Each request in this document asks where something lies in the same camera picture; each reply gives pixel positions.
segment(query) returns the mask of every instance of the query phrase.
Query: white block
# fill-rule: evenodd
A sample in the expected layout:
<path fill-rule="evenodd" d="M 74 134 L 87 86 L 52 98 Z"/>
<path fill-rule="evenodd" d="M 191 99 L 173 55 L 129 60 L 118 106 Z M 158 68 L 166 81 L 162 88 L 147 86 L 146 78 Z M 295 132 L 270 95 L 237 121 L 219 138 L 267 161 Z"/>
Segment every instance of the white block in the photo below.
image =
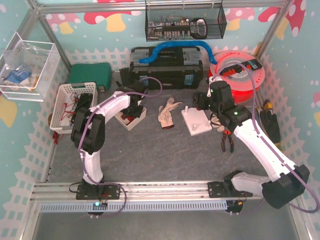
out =
<path fill-rule="evenodd" d="M 186 126 L 189 129 L 190 135 L 194 136 L 212 130 L 211 124 L 203 110 L 196 108 L 186 108 L 181 111 Z"/>
<path fill-rule="evenodd" d="M 147 109 L 145 107 L 143 107 L 141 116 L 139 118 L 135 118 L 132 122 L 129 123 L 129 120 L 125 119 L 123 120 L 121 118 L 121 116 L 123 115 L 123 113 L 120 111 L 118 112 L 116 115 L 114 115 L 114 117 L 118 120 L 118 122 L 125 127 L 125 129 L 127 129 L 128 131 L 130 131 L 131 129 L 133 129 L 138 123 L 140 123 L 145 117 L 146 117 L 146 113 L 147 113 Z"/>

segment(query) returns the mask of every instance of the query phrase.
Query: black case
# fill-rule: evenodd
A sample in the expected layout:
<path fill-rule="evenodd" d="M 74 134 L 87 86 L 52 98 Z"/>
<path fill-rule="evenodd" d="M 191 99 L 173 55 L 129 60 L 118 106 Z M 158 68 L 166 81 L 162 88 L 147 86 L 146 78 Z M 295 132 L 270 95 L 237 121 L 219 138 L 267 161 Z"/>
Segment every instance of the black case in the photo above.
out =
<path fill-rule="evenodd" d="M 201 52 L 198 47 L 170 47 L 162 49 L 156 60 L 149 64 L 139 59 L 149 57 L 155 47 L 136 47 L 131 51 L 130 77 L 140 80 L 154 77 L 160 80 L 163 89 L 196 89 L 204 77 Z M 150 90 L 160 89 L 159 83 L 143 81 Z"/>

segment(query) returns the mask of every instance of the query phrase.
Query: blue foam tube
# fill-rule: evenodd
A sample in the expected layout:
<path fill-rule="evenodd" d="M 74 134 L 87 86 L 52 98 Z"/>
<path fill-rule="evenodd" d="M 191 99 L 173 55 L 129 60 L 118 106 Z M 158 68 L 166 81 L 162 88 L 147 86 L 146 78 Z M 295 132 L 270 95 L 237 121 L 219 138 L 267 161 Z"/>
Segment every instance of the blue foam tube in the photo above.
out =
<path fill-rule="evenodd" d="M 215 57 L 212 53 L 212 50 L 210 46 L 205 43 L 204 41 L 166 41 L 163 43 L 160 43 L 158 46 L 156 46 L 153 51 L 152 55 L 150 57 L 141 58 L 139 59 L 140 64 L 150 64 L 154 62 L 158 56 L 158 53 L 164 49 L 164 48 L 173 48 L 173 47 L 195 47 L 195 46 L 201 46 L 204 47 L 204 49 L 207 51 L 210 63 L 216 65 L 217 61 L 215 60 Z"/>

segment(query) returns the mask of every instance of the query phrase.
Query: small white box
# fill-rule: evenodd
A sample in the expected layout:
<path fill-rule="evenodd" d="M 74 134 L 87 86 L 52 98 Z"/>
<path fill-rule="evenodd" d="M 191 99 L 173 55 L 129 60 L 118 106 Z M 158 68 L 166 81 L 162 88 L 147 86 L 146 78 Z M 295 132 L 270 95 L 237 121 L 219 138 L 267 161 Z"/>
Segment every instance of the small white box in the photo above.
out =
<path fill-rule="evenodd" d="M 135 118 L 132 122 L 129 123 L 129 120 L 125 119 L 123 120 L 121 116 L 123 113 L 120 111 L 115 116 L 115 118 L 118 120 L 119 123 L 121 123 L 122 126 L 125 127 L 128 131 L 133 129 L 138 123 L 140 123 L 145 117 L 146 117 L 147 109 L 143 107 L 142 113 L 140 117 Z"/>

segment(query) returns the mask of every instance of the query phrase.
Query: pliers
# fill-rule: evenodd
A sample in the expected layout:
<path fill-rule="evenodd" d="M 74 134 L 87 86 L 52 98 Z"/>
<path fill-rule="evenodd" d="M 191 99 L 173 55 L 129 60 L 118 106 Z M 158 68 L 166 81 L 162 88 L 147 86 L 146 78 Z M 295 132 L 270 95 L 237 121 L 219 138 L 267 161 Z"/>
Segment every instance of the pliers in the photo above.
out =
<path fill-rule="evenodd" d="M 222 148 L 223 152 L 226 151 L 225 142 L 226 142 L 227 136 L 228 136 L 228 139 L 229 139 L 229 142 L 230 142 L 230 153 L 234 152 L 235 144 L 234 144 L 234 141 L 232 140 L 231 135 L 232 135 L 232 133 L 229 130 L 224 130 L 223 131 L 223 137 L 222 137 L 222 142 L 221 142 L 221 148 Z"/>

